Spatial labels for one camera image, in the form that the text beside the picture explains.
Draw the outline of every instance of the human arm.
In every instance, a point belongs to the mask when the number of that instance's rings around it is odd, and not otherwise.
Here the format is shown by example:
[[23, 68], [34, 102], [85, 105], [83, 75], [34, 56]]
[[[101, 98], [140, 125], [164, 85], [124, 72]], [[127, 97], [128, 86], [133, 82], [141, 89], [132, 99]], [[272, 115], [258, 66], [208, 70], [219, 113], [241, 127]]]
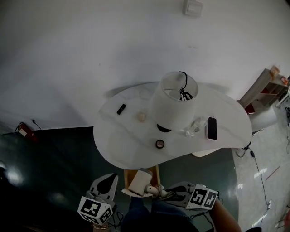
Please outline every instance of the human arm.
[[217, 232], [241, 232], [241, 228], [234, 217], [218, 200], [216, 200], [212, 210], [209, 211], [209, 214]]

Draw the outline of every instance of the black lamp base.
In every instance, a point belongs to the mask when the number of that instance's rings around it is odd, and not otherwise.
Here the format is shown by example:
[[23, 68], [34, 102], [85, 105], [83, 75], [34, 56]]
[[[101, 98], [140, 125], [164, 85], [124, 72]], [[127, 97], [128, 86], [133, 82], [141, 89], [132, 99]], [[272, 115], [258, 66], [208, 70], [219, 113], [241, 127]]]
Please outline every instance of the black lamp base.
[[169, 129], [166, 129], [166, 128], [164, 128], [164, 127], [162, 127], [162, 126], [158, 125], [158, 124], [157, 124], [157, 127], [158, 127], [158, 129], [159, 129], [160, 131], [162, 131], [162, 132], [165, 132], [165, 133], [167, 133], [167, 132], [171, 131], [171, 130], [169, 130]]

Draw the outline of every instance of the wooden shelf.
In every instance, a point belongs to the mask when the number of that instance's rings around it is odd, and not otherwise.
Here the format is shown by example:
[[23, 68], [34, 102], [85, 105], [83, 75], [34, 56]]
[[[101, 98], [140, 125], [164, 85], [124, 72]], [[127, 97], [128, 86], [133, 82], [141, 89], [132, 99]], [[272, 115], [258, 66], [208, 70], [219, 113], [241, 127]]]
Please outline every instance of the wooden shelf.
[[272, 92], [269, 92], [266, 87], [261, 91], [260, 94], [269, 94], [269, 95], [277, 95], [276, 91], [273, 90]]
[[245, 108], [245, 111], [246, 111], [246, 113], [249, 114], [249, 115], [255, 113], [255, 109], [254, 109], [252, 103], [249, 104], [249, 105]]
[[273, 99], [272, 99], [272, 101], [270, 101], [269, 103], [268, 103], [268, 106], [270, 107], [277, 99], [278, 99], [279, 97], [274, 97]]
[[274, 79], [274, 80], [270, 80], [270, 83], [276, 84], [276, 85], [282, 85], [284, 87], [287, 87], [287, 85], [285, 85], [282, 80], [281, 80], [281, 75], [278, 74], [278, 76]]
[[266, 108], [261, 101], [253, 101], [251, 104], [253, 105], [255, 113], [263, 111]]

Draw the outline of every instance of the white lampshade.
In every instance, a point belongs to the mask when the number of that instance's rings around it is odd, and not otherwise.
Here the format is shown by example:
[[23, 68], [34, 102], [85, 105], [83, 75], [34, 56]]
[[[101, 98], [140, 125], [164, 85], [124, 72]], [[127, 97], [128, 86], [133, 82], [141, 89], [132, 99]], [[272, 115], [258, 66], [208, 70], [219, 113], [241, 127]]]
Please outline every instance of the white lampshade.
[[[180, 100], [180, 89], [193, 98]], [[187, 127], [194, 118], [198, 85], [192, 77], [183, 72], [167, 73], [156, 88], [150, 104], [150, 113], [156, 123], [168, 130], [180, 130]]]

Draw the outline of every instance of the white table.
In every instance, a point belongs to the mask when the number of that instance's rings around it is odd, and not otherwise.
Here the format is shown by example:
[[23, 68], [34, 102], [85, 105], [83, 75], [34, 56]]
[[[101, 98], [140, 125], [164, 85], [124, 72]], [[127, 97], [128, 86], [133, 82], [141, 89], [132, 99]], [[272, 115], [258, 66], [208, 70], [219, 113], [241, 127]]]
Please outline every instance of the white table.
[[[136, 115], [149, 106], [158, 82], [126, 89], [109, 99], [96, 115], [94, 140], [101, 155], [122, 169], [148, 168], [182, 155], [219, 148], [243, 148], [251, 141], [251, 122], [242, 106], [229, 96], [199, 84], [196, 116], [207, 113], [217, 119], [217, 140], [209, 141], [205, 128], [194, 137], [182, 131], [163, 133], [147, 114], [144, 122]], [[122, 104], [125, 110], [116, 112]], [[155, 143], [165, 146], [157, 149]]]

